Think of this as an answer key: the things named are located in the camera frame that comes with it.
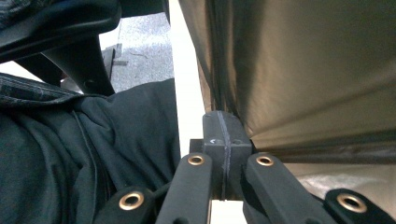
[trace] dark cloth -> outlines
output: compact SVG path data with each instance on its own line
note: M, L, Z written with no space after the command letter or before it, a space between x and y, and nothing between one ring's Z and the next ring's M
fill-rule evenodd
M117 190L168 183L175 98L173 79L106 98L0 74L0 223L91 223Z
M2 0L0 1L0 31L36 14L53 0Z

